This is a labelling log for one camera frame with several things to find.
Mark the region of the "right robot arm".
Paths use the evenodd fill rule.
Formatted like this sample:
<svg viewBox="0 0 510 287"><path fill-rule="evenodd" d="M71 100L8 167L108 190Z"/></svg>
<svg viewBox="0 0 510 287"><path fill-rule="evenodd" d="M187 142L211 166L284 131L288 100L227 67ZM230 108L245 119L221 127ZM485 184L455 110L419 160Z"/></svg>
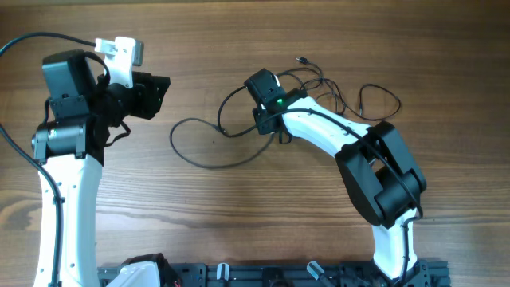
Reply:
<svg viewBox="0 0 510 287"><path fill-rule="evenodd" d="M297 88L287 92L278 77L261 69L244 86L256 103L261 134L287 132L335 158L349 199L372 226L373 262L388 280L405 284L418 259L413 223L423 216L426 179L396 127L350 121L320 106Z"/></svg>

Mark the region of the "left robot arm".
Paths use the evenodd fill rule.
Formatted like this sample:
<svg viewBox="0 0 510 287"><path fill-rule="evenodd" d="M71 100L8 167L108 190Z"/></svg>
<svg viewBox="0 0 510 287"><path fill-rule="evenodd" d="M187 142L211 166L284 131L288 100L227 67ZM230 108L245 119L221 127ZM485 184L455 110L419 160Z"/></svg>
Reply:
<svg viewBox="0 0 510 287"><path fill-rule="evenodd" d="M150 120L161 109L169 77L131 73L116 83L110 69L94 77L81 49L44 58L42 70L54 119L32 138L42 170L41 241L36 286L98 286L95 251L96 197L109 129L125 128L127 116Z"/></svg>

